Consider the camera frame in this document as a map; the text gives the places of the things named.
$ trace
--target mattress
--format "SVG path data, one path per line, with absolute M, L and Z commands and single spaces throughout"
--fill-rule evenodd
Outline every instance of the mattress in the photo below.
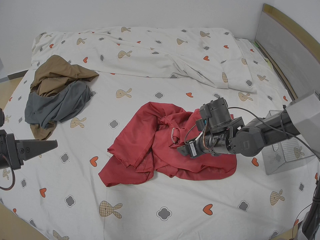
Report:
M 33 138 L 24 108 L 35 70 L 51 55 L 96 70 L 99 76 L 88 83 L 92 98 L 77 115 L 77 125 L 71 120 L 58 123 L 49 138 L 56 139 L 58 147 L 16 170 L 16 185 L 0 190 L 0 202 L 50 240 L 253 240 L 290 229 L 312 201 L 316 160 L 267 176 L 261 153 L 254 158 L 238 154 L 236 172 L 221 180 L 190 181 L 155 172 L 140 185 L 104 186 L 98 173 L 111 157 L 107 148 L 147 102 L 194 111 L 224 97 L 228 106 L 261 117 L 290 102 L 265 58 L 248 40 L 235 39 L 225 29 L 122 30 L 50 32 L 35 39 L 31 69 L 4 110 L 3 128 L 16 139 Z M 123 90 L 121 98 L 118 90 Z M 245 123 L 253 119 L 242 110 L 230 113 Z M 11 180 L 6 169 L 0 186 L 8 187 Z M 99 212 L 103 201 L 112 211 L 106 217 Z

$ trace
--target gray headboard panel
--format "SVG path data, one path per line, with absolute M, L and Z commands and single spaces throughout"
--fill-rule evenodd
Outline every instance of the gray headboard panel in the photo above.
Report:
M 285 76 L 293 98 L 320 91 L 320 44 L 296 22 L 265 4 L 256 41 Z

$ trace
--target red cloth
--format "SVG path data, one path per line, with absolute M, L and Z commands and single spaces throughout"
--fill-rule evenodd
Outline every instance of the red cloth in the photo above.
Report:
M 173 104 L 149 102 L 143 105 L 115 139 L 108 152 L 113 154 L 99 173 L 107 187 L 118 184 L 141 184 L 153 177 L 154 170 L 170 178 L 217 180 L 234 174 L 234 154 L 213 157 L 204 154 L 192 159 L 176 149 L 184 145 L 190 128 L 200 119 L 199 109 L 193 113 Z M 187 139 L 195 138 L 197 127 Z

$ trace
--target red heart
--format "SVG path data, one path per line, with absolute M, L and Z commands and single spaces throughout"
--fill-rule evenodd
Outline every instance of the red heart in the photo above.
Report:
M 251 162 L 252 162 L 252 164 L 253 164 L 254 166 L 257 166 L 257 167 L 259 166 L 259 163 L 258 163 L 258 161 L 257 161 L 257 158 L 254 157 Z
M 98 160 L 98 157 L 97 156 L 94 156 L 93 158 L 90 159 L 90 164 L 93 166 L 93 167 L 97 167 L 97 161 Z
M 213 212 L 212 210 L 210 210 L 212 208 L 212 204 L 207 204 L 204 208 L 203 208 L 203 211 L 205 214 L 207 215 L 212 215 Z
M 47 191 L 47 189 L 46 189 L 46 188 L 42 188 L 42 189 L 40 189 L 39 191 L 40 191 L 41 196 L 42 196 L 43 198 L 45 198 L 45 197 L 46 197 L 45 192 Z

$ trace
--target brown cloth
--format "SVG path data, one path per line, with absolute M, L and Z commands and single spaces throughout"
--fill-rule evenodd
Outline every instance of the brown cloth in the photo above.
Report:
M 34 74 L 34 81 L 30 86 L 30 93 L 37 92 L 43 97 L 58 94 L 70 83 L 78 80 L 92 81 L 99 74 L 79 65 L 70 65 L 58 55 L 52 55 Z M 43 129 L 39 124 L 30 124 L 33 136 L 37 140 L 46 140 L 51 136 L 57 123 L 49 122 L 49 127 Z

